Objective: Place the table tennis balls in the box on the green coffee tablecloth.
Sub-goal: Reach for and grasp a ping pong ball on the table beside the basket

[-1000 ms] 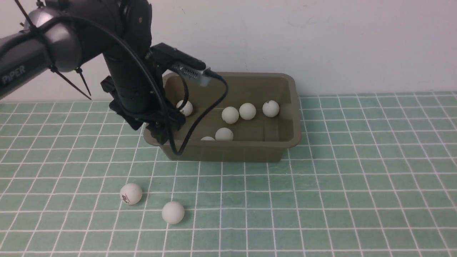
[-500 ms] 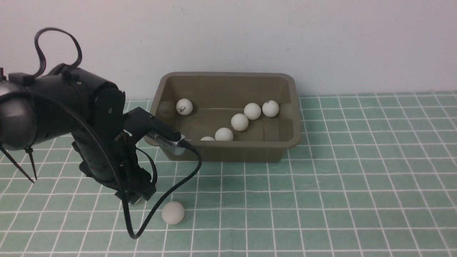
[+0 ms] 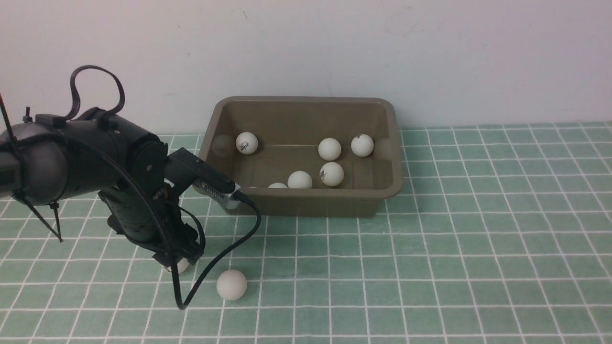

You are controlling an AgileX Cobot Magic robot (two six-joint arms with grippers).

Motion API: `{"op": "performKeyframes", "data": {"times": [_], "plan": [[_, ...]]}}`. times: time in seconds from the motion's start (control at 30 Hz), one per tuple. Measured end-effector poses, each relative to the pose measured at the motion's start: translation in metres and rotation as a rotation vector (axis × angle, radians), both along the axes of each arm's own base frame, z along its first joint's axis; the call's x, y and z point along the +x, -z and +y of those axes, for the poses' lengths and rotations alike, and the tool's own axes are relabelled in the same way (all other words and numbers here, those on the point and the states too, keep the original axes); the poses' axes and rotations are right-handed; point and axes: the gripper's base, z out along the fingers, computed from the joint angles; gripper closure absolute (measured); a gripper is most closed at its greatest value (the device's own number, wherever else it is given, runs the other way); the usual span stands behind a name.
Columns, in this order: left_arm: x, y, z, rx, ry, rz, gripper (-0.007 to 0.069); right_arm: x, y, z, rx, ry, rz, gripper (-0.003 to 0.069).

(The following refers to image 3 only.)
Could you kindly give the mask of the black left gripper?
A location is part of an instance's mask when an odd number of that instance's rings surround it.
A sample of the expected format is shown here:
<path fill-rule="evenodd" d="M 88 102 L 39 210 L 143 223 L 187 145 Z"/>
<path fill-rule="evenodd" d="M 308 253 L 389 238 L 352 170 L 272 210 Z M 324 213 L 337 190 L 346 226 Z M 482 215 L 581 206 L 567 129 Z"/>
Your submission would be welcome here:
<path fill-rule="evenodd" d="M 100 190 L 98 195 L 111 211 L 112 215 L 107 220 L 109 226 L 131 243 L 154 251 L 153 259 L 163 268 L 178 266 L 177 252 L 190 264 L 196 264 L 201 259 L 205 251 L 205 237 L 197 237 L 196 230 L 182 221 L 179 196 L 170 185 L 165 185 L 164 192 L 157 192 L 156 199 L 150 199 L 170 242 L 170 250 L 166 249 L 153 215 L 132 189 L 113 187 Z"/>

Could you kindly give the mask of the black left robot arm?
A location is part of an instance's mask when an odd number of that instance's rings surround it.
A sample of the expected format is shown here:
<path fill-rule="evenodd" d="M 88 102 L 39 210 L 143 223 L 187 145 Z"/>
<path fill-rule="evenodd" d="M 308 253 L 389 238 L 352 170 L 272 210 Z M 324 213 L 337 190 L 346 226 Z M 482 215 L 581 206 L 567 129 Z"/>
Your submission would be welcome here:
<path fill-rule="evenodd" d="M 201 159 L 172 154 L 157 135 L 94 107 L 74 120 L 36 115 L 1 135 L 1 196 L 30 209 L 97 192 L 108 225 L 165 267 L 197 261 L 204 231 L 182 220 L 179 196 L 201 177 Z"/>

